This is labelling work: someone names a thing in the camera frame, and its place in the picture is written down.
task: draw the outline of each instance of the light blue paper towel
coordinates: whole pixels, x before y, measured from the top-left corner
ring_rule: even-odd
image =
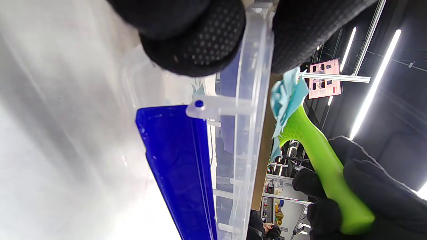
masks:
[[[274,84],[270,97],[270,107],[276,119],[276,128],[273,134],[273,152],[270,161],[281,156],[278,136],[283,131],[289,117],[302,104],[309,90],[304,80],[300,80],[299,67],[283,74],[283,79]]]

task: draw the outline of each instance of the gloved hand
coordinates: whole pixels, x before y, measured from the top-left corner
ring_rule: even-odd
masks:
[[[316,173],[303,169],[292,184],[296,191],[319,199],[308,207],[311,240],[427,239],[427,201],[390,177],[375,159],[348,138],[338,137],[329,143],[344,165],[345,181],[372,210],[376,220],[366,234],[342,234],[338,204],[326,197]]]

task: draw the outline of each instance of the fluorescent light strip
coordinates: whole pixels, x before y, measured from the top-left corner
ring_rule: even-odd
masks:
[[[350,52],[351,44],[353,43],[354,36],[356,35],[357,28],[353,28],[353,31],[351,32],[350,40],[348,41],[347,48],[345,49],[344,57],[342,58],[341,67],[339,68],[339,71],[342,72],[344,69],[345,63],[348,58],[348,53]]]
[[[420,198],[427,200],[427,182],[418,192],[415,193],[417,193]]]
[[[330,104],[332,103],[332,99],[333,99],[333,96],[330,96],[328,100],[328,106],[330,106]]]
[[[381,63],[380,68],[378,69],[378,73],[374,79],[374,82],[372,83],[371,89],[369,89],[368,95],[363,101],[362,107],[360,108],[356,120],[354,121],[354,125],[350,133],[350,139],[353,139],[356,136],[357,132],[360,129],[360,126],[363,123],[363,120],[366,117],[366,114],[368,113],[369,107],[371,106],[372,100],[374,99],[375,92],[377,91],[378,85],[380,84],[380,81],[383,78],[384,72],[386,71],[386,67],[390,61],[390,58],[392,57],[393,51],[396,48],[396,44],[398,43],[401,33],[402,31],[398,29],[395,35],[393,36],[389,48],[387,49],[386,55],[384,56],[383,62]]]

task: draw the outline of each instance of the black sleeve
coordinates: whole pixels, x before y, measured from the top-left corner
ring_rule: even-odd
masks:
[[[263,227],[263,221],[258,214],[257,211],[251,209],[251,214],[249,215],[249,226],[261,231],[263,234],[265,234],[265,230]]]

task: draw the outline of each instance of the pink poster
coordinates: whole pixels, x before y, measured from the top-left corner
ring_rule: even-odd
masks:
[[[310,73],[340,74],[339,59],[332,59],[310,65]],[[328,97],[341,94],[341,81],[311,79],[309,80],[308,98]]]

